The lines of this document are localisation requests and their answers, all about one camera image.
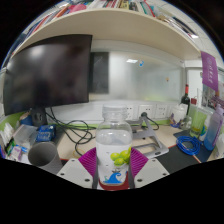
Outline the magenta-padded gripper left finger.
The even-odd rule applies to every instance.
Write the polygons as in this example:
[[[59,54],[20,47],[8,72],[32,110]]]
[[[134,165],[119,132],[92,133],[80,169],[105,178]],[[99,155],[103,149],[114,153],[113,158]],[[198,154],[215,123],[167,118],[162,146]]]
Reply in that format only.
[[[86,152],[79,159],[70,159],[57,175],[78,186],[96,189],[98,185],[96,149]]]

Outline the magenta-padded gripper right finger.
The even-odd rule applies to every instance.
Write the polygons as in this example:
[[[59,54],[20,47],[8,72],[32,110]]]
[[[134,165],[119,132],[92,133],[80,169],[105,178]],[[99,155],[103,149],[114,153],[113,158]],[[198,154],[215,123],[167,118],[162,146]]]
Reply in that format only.
[[[128,170],[130,189],[141,188],[168,175],[169,172],[156,158],[148,159],[137,149],[131,149]]]

